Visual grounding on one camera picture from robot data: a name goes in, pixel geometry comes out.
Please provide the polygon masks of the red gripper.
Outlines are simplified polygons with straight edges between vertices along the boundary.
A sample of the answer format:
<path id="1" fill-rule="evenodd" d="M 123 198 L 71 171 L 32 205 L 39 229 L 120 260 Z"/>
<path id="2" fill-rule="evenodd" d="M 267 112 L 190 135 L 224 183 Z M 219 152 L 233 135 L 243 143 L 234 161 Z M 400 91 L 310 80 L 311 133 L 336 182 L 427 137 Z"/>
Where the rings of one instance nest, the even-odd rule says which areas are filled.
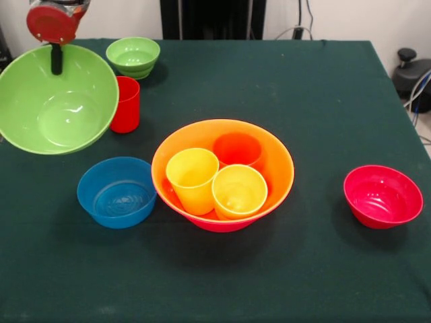
<path id="1" fill-rule="evenodd" d="M 51 43 L 51 72 L 63 72 L 61 45 L 69 44 L 76 37 L 89 1 L 30 1 L 26 17 L 30 33 L 41 42 Z"/>

